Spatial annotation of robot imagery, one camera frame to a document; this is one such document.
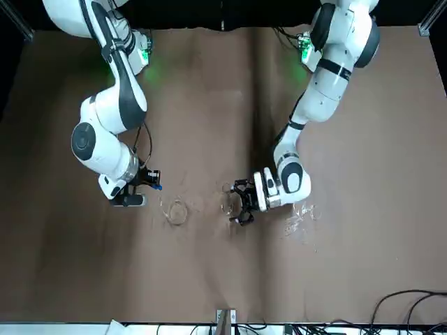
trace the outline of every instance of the brown table surface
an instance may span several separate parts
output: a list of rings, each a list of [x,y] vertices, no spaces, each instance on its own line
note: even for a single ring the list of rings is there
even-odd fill
[[[219,208],[223,183],[271,160],[307,85],[271,29],[154,34],[138,81],[163,192],[145,190],[138,209],[110,207],[70,149],[81,102],[113,83],[98,46],[39,31],[0,124],[0,319],[211,322],[231,307],[240,322],[367,322],[388,293],[447,289],[446,97],[427,38],[381,33],[334,117],[302,134],[307,203],[322,217],[286,237],[290,207],[244,229]],[[163,220],[160,194],[186,201],[187,224]],[[416,297],[389,301],[379,321],[403,321]],[[433,299],[413,321],[438,322],[445,307]]]

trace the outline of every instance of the transparent plastic bag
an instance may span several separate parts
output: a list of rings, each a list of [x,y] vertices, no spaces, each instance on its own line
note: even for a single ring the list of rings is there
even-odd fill
[[[311,223],[305,222],[306,218],[311,219]],[[304,201],[302,204],[296,202],[292,206],[292,216],[286,219],[286,226],[284,228],[286,236],[295,232],[300,232],[300,236],[306,242],[309,229],[313,228],[313,222],[321,218],[321,211],[316,204],[307,206]]]

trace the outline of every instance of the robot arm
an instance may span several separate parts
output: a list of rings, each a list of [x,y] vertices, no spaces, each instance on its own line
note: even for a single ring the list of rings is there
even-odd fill
[[[129,184],[159,187],[159,172],[152,172],[117,135],[137,128],[145,120],[147,101],[135,79],[148,63],[151,41],[132,31],[126,19],[105,0],[44,0],[45,8],[62,30],[75,36],[95,38],[115,77],[115,85],[81,104],[80,123],[71,137],[76,158],[100,174],[99,184],[117,204],[142,205],[141,195],[129,195]]]
[[[315,14],[310,37],[316,54],[321,51],[321,59],[288,123],[277,137],[273,152],[277,177],[273,177],[268,167],[263,172],[256,172],[254,186],[246,183],[244,189],[245,193],[256,194],[256,197],[251,196],[250,204],[244,203],[247,197],[241,197],[243,209],[267,211],[309,196],[311,179],[302,166],[296,143],[308,121],[323,122],[334,114],[353,68],[366,66],[375,55],[380,35],[369,16],[377,4],[377,1],[373,2],[339,0],[336,4],[324,3]],[[234,220],[245,224],[251,222],[253,216],[247,211]]]

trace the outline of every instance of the clear plastic cup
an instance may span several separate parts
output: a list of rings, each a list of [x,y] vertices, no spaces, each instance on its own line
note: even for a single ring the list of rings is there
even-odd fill
[[[181,197],[160,197],[160,208],[171,225],[182,225],[188,220],[188,207]]]

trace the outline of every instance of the cable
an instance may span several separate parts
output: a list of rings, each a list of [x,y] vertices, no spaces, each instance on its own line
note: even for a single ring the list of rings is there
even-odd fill
[[[248,325],[248,324],[245,324],[244,326],[250,328],[251,330],[255,330],[255,331],[256,330],[263,330],[263,329],[267,328],[267,323],[265,323],[264,319],[263,319],[263,322],[264,322],[264,325],[262,325],[261,327],[253,327],[253,326]]]
[[[119,18],[117,17],[117,14],[115,13],[115,9],[117,9],[118,8],[118,6],[117,6],[117,3],[115,2],[115,0],[108,0],[108,2],[109,2],[109,6],[110,6],[110,11],[112,12],[112,14],[113,14],[113,17],[115,18],[115,20],[119,20]]]
[[[409,320],[411,319],[411,314],[413,313],[413,310],[419,303],[421,303],[422,301],[426,300],[429,297],[434,297],[434,296],[447,297],[447,292],[429,291],[429,290],[404,290],[404,291],[398,291],[398,292],[391,293],[390,295],[386,295],[385,297],[383,297],[382,299],[379,300],[379,302],[376,305],[376,308],[374,309],[374,312],[371,316],[371,322],[369,324],[369,331],[372,331],[372,326],[374,325],[374,321],[376,320],[377,312],[379,311],[380,305],[382,305],[382,303],[385,300],[387,300],[388,298],[395,297],[397,295],[404,295],[406,293],[424,293],[424,294],[426,294],[424,297],[420,298],[416,303],[414,303],[414,305],[410,308],[409,315],[407,318],[407,331],[409,331],[409,328],[410,328]]]
[[[137,153],[137,143],[138,143],[138,138],[140,137],[140,131],[141,131],[141,126],[138,127],[137,135],[135,137],[135,142],[133,143],[133,147],[132,147],[133,154]]]
[[[152,135],[151,132],[149,130],[149,127],[146,124],[146,121],[143,122],[143,124],[145,125],[146,128],[146,132],[147,132],[147,136],[149,136],[149,145],[150,145],[150,149],[149,149],[149,155],[147,155],[146,161],[145,163],[142,165],[142,167],[145,167],[147,162],[149,162],[149,159],[151,159],[152,156]]]
[[[274,31],[274,34],[277,36],[279,42],[281,43],[281,46],[284,49],[286,49],[286,50],[296,50],[295,46],[292,44],[292,42],[289,39],[287,39],[287,41],[289,42],[289,44],[291,44],[291,46],[288,46],[287,44],[284,43],[284,41],[281,38],[280,33],[275,28],[272,28],[272,29]]]
[[[428,329],[427,332],[433,332],[436,328],[441,327],[441,326],[446,326],[447,322],[440,322],[437,325],[433,326],[432,328]]]
[[[194,331],[198,328],[198,325],[196,325],[193,330],[191,330],[191,333],[189,333],[189,335],[193,335]]]
[[[250,327],[245,327],[245,326],[242,326],[242,325],[235,325],[235,330],[236,330],[236,334],[237,334],[237,332],[238,332],[238,328],[242,328],[242,329],[247,329],[247,330],[249,330],[249,331],[251,331],[251,332],[253,332],[254,334],[256,334],[256,335],[259,335],[259,333],[255,330],[255,329],[252,329],[252,328],[250,328]]]
[[[295,44],[293,44],[293,41],[292,41],[292,40],[296,40],[298,37],[293,36],[293,35],[290,35],[289,33],[286,33],[282,28],[279,28],[279,27],[275,27],[275,28],[272,28],[272,29],[273,29],[275,35],[277,36],[277,38],[279,39],[279,42],[281,43],[281,45],[282,45],[283,47],[285,47],[285,48],[287,48],[287,49],[289,49],[289,50],[292,50],[292,49],[293,49],[293,50],[298,50],[298,51],[299,51],[298,46],[295,45]],[[281,39],[280,34],[283,35],[283,36],[286,38],[288,44],[289,44],[291,47],[287,47],[287,46],[284,44],[283,40]]]
[[[292,38],[293,40],[297,40],[298,37],[296,35],[292,35],[288,33],[284,28],[282,27],[275,27],[276,30],[278,30],[281,34],[283,34],[285,37]]]
[[[149,137],[149,145],[150,145],[150,147],[149,147],[149,154],[147,155],[147,158],[145,159],[145,162],[140,166],[140,169],[144,169],[144,168],[146,167],[147,162],[149,162],[149,159],[150,159],[151,156],[152,156],[152,149],[153,149],[153,145],[152,145],[152,134],[151,134],[151,132],[150,132],[150,130],[149,130],[149,127],[148,127],[147,124],[146,124],[146,121],[143,122],[143,125],[145,126],[147,136]],[[133,152],[134,155],[137,154],[137,144],[138,144],[138,139],[139,139],[139,137],[140,137],[141,127],[142,127],[142,126],[139,126],[139,127],[138,127],[137,135],[136,135],[136,137],[135,137],[135,142],[133,143],[132,152]]]
[[[415,303],[413,304],[413,306],[410,308],[410,310],[409,310],[409,312],[408,312],[408,316],[407,316],[407,318],[406,318],[406,332],[407,332],[408,334],[411,334],[411,332],[410,332],[410,319],[411,319],[411,314],[413,314],[414,309],[416,308],[416,306],[417,306],[419,303],[423,302],[424,300],[426,300],[426,299],[428,299],[428,298],[430,298],[430,297],[433,297],[433,295],[424,295],[422,298],[418,299],[418,301],[415,302]]]

